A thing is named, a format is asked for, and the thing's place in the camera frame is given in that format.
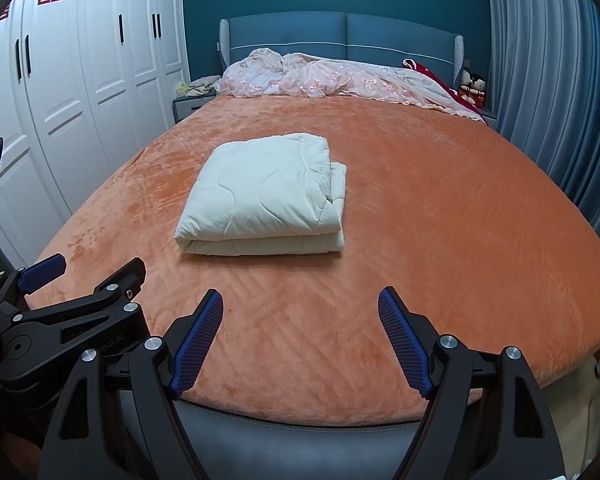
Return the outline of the pile of clothes on nightstand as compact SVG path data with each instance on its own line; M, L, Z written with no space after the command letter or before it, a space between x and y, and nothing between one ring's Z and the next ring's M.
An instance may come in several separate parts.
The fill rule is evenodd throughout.
M191 82L180 82L175 88L177 98L200 98L210 96L216 91L216 83L221 79L220 75L204 76Z

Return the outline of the dark leather bed footboard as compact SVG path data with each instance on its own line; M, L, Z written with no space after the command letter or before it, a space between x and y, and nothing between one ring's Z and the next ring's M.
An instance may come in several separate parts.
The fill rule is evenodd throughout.
M166 466L161 479L391 479L418 429L289 425L186 401L173 409L193 471Z

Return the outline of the orange plush bed cover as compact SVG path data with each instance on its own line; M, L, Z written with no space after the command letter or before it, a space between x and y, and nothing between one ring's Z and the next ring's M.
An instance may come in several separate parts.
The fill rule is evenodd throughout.
M340 254L212 258L174 240L217 146L309 132L347 168ZM132 258L162 334L209 289L223 321L188 398L276 422L358 425L422 414L377 314L392 286L467 347L513 344L543 385L600 350L600 239L528 157L490 127L347 96L221 96L110 177L46 248L66 273L31 298L89 294Z

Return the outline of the folded white quilt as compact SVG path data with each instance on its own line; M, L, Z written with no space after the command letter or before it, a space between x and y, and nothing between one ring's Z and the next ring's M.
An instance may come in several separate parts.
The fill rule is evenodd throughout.
M175 243L221 257L341 252L347 171L305 132L224 143L199 171Z

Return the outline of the dark bedside table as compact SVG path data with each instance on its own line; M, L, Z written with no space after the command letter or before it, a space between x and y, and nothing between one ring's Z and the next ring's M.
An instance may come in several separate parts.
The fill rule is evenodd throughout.
M211 92L205 96L180 96L172 101L174 122L181 122L189 115L214 100L216 94Z

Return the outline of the white wardrobe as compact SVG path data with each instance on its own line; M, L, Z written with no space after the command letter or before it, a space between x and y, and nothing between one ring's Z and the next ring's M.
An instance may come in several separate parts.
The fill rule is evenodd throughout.
M0 16L0 248L34 263L120 166L172 127L183 0L12 0Z

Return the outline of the pink floral blanket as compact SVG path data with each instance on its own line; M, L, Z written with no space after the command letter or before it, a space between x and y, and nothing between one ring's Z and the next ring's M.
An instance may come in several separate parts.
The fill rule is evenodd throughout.
M230 64L215 89L234 98L355 96L484 121L480 114L455 102L432 79L403 66L320 58L305 53L279 54L269 48L253 50L246 58Z

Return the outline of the blue upholstered headboard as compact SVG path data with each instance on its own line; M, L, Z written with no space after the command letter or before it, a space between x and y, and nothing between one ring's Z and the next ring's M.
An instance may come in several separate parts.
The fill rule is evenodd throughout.
M302 52L322 58L400 67L411 58L454 88L463 70L464 38L455 32L383 16L336 11L252 14L220 21L216 44L227 67L251 51Z

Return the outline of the plush doll pair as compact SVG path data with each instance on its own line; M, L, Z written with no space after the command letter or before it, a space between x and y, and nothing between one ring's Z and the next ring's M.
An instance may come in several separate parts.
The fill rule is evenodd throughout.
M486 81L483 77L469 73L464 68L460 71L458 94L470 105L483 108L486 100Z

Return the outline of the red cloth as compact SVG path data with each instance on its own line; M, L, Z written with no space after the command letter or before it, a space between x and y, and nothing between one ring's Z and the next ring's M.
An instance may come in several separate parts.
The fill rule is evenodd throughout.
M472 112L480 114L477 107L473 102L467 101L464 96L460 96L455 90L451 89L447 84L445 84L435 73L431 70L428 70L426 66L423 66L419 62L414 61L412 58L404 58L402 61L402 66L407 68L408 70L414 70L417 73L423 74L427 76L429 79L432 79L436 82L455 102L468 108Z

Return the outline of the blue-grey curtain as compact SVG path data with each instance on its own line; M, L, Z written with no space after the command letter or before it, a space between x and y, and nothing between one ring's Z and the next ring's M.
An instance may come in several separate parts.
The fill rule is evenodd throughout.
M600 10L593 0L490 0L496 130L600 237Z

